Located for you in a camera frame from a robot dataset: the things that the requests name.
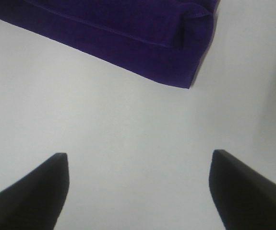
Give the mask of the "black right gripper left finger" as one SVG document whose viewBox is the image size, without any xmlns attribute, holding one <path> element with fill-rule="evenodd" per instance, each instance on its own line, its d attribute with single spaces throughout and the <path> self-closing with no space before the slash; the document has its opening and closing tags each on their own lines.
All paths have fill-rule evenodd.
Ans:
<svg viewBox="0 0 276 230">
<path fill-rule="evenodd" d="M 52 230 L 69 190 L 66 153 L 56 153 L 0 192 L 0 230 Z"/>
</svg>

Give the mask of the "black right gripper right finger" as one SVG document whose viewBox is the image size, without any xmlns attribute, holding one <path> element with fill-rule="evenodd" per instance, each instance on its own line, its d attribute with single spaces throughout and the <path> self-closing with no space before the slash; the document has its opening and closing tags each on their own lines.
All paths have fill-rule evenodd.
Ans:
<svg viewBox="0 0 276 230">
<path fill-rule="evenodd" d="M 213 152 L 209 189 L 227 230 L 276 230 L 276 184 L 225 150 Z"/>
</svg>

